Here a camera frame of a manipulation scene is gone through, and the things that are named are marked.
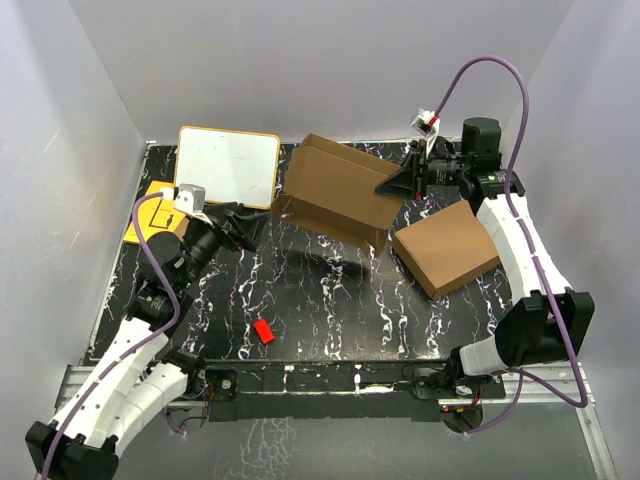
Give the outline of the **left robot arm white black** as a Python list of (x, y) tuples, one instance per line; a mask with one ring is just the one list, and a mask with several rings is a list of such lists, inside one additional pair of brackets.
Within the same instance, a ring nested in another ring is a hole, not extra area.
[(267, 217), (231, 203), (213, 216), (193, 215), (181, 237), (161, 232), (142, 241), (150, 269), (110, 346), (54, 417), (26, 434), (41, 478), (112, 478), (125, 448), (160, 411), (204, 392), (203, 359), (167, 345), (216, 253), (255, 251)]

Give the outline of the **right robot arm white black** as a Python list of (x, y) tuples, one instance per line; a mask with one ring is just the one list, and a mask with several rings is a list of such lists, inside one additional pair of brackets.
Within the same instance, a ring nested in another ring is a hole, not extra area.
[(429, 386), (466, 397), (491, 374), (568, 361), (579, 392), (570, 403), (585, 407), (577, 354), (595, 312), (594, 300), (573, 289), (546, 251), (514, 166), (502, 163), (499, 122), (466, 119), (458, 147), (440, 136), (440, 119), (433, 111), (420, 111), (412, 125), (423, 139), (411, 142), (399, 169), (376, 186), (376, 193), (409, 200), (423, 198), (432, 185), (457, 187), (489, 234), (512, 294), (512, 307), (494, 334), (454, 349), (444, 368), (428, 377)]

